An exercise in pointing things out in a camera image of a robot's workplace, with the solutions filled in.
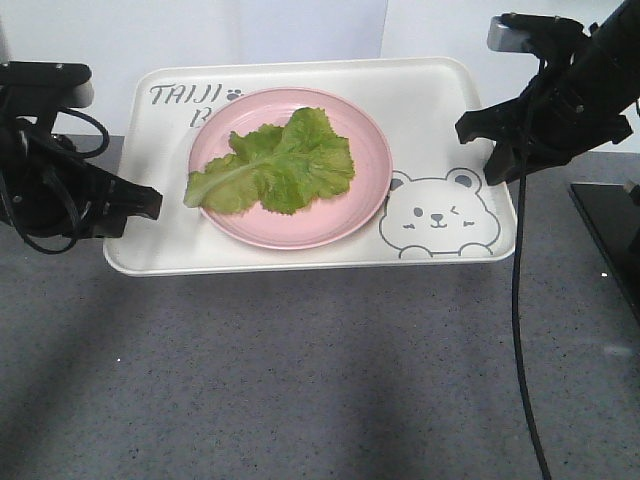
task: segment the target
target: lettuce leaf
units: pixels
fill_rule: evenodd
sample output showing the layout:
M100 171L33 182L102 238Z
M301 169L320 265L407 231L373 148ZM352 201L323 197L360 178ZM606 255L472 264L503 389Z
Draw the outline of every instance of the lettuce leaf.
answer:
M284 127L265 124L244 137L231 132L229 146L234 153L189 174L185 205L231 214L259 201L291 215L316 198L347 192L355 175L349 140L336 135L320 108L296 110Z

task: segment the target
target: bear cartoon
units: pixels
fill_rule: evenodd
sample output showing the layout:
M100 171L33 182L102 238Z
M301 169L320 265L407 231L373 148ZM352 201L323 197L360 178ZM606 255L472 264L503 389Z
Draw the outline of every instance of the bear cartoon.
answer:
M500 222L479 195L477 173L454 168L444 178L417 179L393 173L379 231L399 258L493 254Z

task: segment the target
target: white tray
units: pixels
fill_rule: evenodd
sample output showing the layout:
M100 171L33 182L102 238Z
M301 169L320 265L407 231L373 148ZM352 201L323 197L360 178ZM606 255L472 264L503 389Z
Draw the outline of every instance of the white tray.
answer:
M191 144L204 121L238 95L292 86L324 90L368 113L398 173L387 203L357 232L317 248L278 251L229 237L182 198ZM501 260L514 248L515 213L506 185L489 187L482 173L492 143L460 145L454 129L466 110L478 108L466 69L447 58L153 72L138 86L118 175L158 190L160 217L130 218L122 238L105 240L104 255L136 276Z

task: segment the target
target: speckled gray surface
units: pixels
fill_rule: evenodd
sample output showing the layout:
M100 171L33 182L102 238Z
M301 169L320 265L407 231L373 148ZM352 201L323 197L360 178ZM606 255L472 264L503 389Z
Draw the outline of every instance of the speckled gray surface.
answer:
M567 194L634 172L530 177L523 341L555 478L640 478L640 328ZM511 259L130 278L98 241L47 257L0 227L0 248L2 479L539 478Z

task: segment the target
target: paw print logo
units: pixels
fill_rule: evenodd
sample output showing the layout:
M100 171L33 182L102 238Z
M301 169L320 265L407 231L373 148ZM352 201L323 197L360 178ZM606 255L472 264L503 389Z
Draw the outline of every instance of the paw print logo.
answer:
M227 90L227 100L235 100L236 98L243 95L244 93L242 93L242 90L240 90L239 88Z

